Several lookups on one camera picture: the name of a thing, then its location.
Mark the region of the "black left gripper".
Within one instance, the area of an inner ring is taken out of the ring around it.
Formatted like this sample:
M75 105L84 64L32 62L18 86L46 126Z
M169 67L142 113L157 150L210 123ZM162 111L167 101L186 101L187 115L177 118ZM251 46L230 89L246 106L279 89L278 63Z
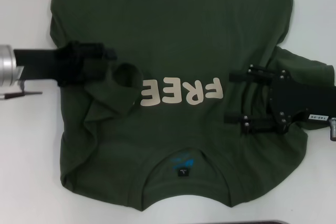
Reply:
M102 80L110 67L104 59L117 60L114 49L101 43L72 41L57 49L15 49L16 66L22 67L19 80L55 80L60 87Z

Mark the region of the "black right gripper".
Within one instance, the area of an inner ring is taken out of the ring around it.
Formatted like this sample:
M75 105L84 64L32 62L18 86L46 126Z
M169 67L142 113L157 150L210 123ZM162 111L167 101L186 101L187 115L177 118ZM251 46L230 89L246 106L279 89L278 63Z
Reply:
M273 117L224 116L225 123L239 124L244 134L282 134L294 122L328 125L330 131L335 132L335 86L302 84L294 80L287 71L276 74L255 65L250 65L244 71L230 72L229 82L270 84L269 105Z

